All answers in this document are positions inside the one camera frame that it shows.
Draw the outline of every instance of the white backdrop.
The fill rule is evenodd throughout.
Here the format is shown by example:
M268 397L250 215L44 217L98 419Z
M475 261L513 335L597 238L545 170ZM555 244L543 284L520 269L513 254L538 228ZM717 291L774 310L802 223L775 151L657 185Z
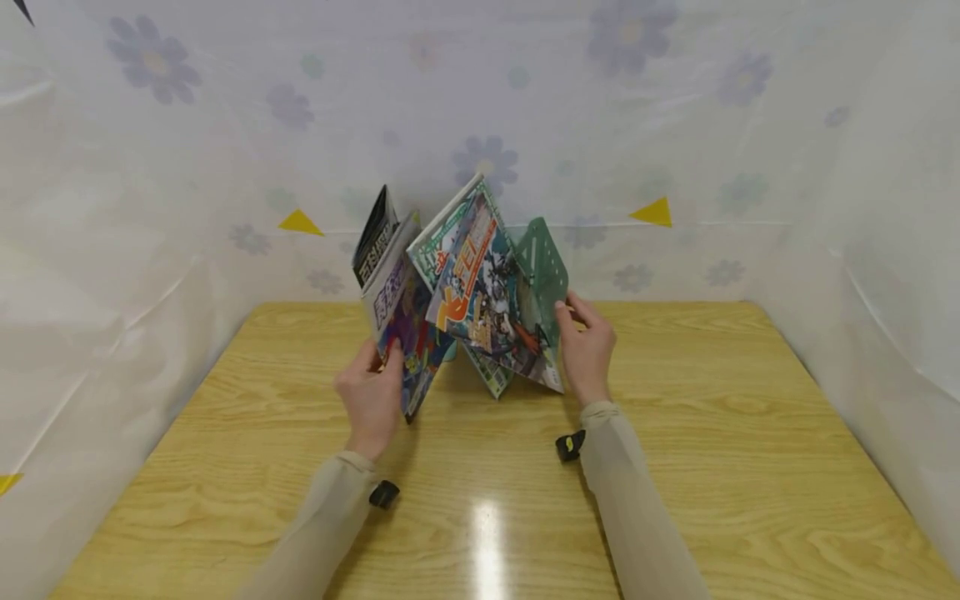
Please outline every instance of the white backdrop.
M760 303L960 572L955 3L28 6L0 1L3 597L52 588L253 306L357 297L382 183L429 216L477 169L586 296ZM674 227L630 218L663 196Z

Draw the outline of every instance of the beige sleeve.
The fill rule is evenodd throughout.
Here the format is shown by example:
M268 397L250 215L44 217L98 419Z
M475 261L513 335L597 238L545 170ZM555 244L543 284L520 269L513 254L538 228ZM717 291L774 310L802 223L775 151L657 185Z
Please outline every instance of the beige sleeve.
M612 402L590 404L580 422L587 431L580 461L596 496L624 600L709 599L620 408Z
M323 463L297 518L237 598L322 598L370 512L376 483L373 464L355 452Z

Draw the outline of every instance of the wooden table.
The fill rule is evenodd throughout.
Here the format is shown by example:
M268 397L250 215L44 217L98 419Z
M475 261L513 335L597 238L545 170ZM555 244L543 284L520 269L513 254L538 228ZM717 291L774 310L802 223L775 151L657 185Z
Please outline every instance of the wooden table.
M600 308L619 333L613 394L714 598L960 598L759 308ZM53 597L229 598L343 446L330 381L366 333L355 305L256 309ZM616 597L580 468L553 446L577 428L573 398L517 381L495 402L460 354L383 460L400 498L327 597Z

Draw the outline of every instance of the magazine cover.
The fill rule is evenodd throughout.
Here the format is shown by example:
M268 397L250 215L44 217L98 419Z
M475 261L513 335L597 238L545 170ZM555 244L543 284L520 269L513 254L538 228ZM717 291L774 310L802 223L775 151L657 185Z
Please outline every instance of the magazine cover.
M353 251L353 259L350 267L353 269L353 275L356 276L360 289L367 285L373 270L380 263L380 258L387 250L387 244L394 237L394 232L399 225L396 218L394 203L391 201L390 192L387 186L380 188L380 194L373 203L370 217L360 235L360 241L357 243L356 250Z
M563 391L537 303L485 186L472 195L427 320L499 365Z
M417 231L416 213L411 213L396 230L361 294L380 356L386 357L397 339L403 349L401 409L407 422L417 414L454 342L425 319L432 293L405 251Z
M478 190L489 194L483 175L480 174L474 176L407 248L410 259L431 291L437 286L450 250L457 240L460 223ZM513 372L478 354L469 346L464 345L464 351L480 373L491 395L499 399L513 379Z

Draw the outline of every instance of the human hand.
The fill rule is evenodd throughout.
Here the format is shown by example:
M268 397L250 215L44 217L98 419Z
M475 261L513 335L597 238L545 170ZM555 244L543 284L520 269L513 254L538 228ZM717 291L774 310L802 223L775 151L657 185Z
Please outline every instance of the human hand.
M592 304L573 291L566 303L557 301L555 312L560 324L561 355L566 378L581 408L593 402L610 400L607 373L616 345L616 334ZM586 329L577 327L577 323Z
M396 433L400 420L403 350L394 341L383 365L376 343L368 338L346 369L333 378L350 420L346 450L375 463Z

